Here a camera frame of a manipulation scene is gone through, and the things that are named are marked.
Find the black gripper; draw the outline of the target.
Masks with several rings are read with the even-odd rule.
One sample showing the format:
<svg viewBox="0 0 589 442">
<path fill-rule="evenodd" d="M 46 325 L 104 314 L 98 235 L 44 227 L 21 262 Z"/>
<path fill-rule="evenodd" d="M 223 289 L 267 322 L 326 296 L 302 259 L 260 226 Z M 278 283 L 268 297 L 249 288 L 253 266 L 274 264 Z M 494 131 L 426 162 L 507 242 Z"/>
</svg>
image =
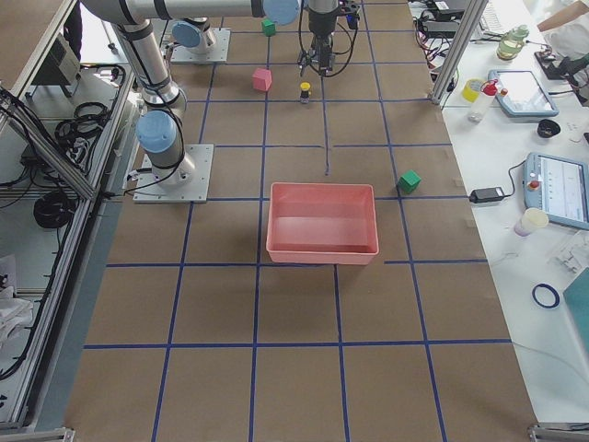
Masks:
<svg viewBox="0 0 589 442">
<path fill-rule="evenodd" d="M 309 13 L 308 28 L 313 34 L 308 55 L 317 64 L 320 74 L 328 74 L 333 69 L 332 33 L 337 23 L 336 13 Z"/>
<path fill-rule="evenodd" d="M 297 64 L 300 69 L 316 69 L 317 57 L 313 49 L 301 49 L 299 52 Z"/>
</svg>

